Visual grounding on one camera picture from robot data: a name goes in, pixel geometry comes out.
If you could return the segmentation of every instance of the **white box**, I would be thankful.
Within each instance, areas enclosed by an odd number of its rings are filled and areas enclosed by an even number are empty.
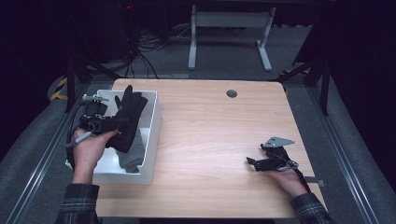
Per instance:
[[[141,91],[142,96],[148,99],[145,109],[140,116],[138,128],[142,135],[145,146],[145,157],[142,165],[138,165],[138,173],[126,173],[120,168],[119,156],[113,147],[105,149],[101,160],[93,171],[93,183],[112,184],[141,184],[150,185],[154,173],[155,158],[157,155],[158,139],[161,128],[161,109],[158,103],[156,91]],[[122,99],[124,91],[99,90],[97,95],[109,99],[102,103],[107,105],[105,116],[114,116],[118,109],[114,97],[118,95]]]

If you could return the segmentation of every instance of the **wooden table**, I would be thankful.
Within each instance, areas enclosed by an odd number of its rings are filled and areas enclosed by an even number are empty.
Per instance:
[[[118,79],[113,90],[157,91],[162,127],[150,186],[102,184],[99,217],[295,217],[290,196],[246,160],[260,144],[288,138],[289,156],[314,176],[279,83]],[[228,90],[237,91],[234,98]],[[323,202],[318,184],[309,184]]]

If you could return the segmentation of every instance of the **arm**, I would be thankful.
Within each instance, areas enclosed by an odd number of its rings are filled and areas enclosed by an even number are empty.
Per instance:
[[[284,172],[268,171],[282,188],[293,198],[290,202],[301,223],[335,223],[315,194],[308,192],[293,170]]]
[[[55,223],[99,223],[95,212],[99,186],[92,184],[93,169],[105,151],[106,142],[117,132],[90,136],[74,146],[73,179],[66,188]],[[84,130],[77,129],[74,138],[84,133]]]

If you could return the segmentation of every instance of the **plaid shirt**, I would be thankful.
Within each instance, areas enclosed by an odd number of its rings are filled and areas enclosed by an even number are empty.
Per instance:
[[[297,196],[290,204],[301,223],[335,223],[313,193]]]
[[[95,211],[98,192],[96,185],[68,185],[55,223],[100,223]]]

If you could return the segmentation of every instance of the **human hand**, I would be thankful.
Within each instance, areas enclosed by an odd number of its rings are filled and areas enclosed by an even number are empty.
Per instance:
[[[74,132],[73,138],[76,139],[82,136],[85,132],[85,130],[78,128]],[[116,133],[118,133],[118,130],[108,133],[101,133],[99,135],[91,135],[82,142],[74,145],[73,154],[75,160],[75,169],[72,183],[92,183],[93,169],[96,167],[97,162],[102,157],[108,139],[110,139]]]
[[[293,198],[308,192],[293,170],[266,171],[265,173],[273,177]]]

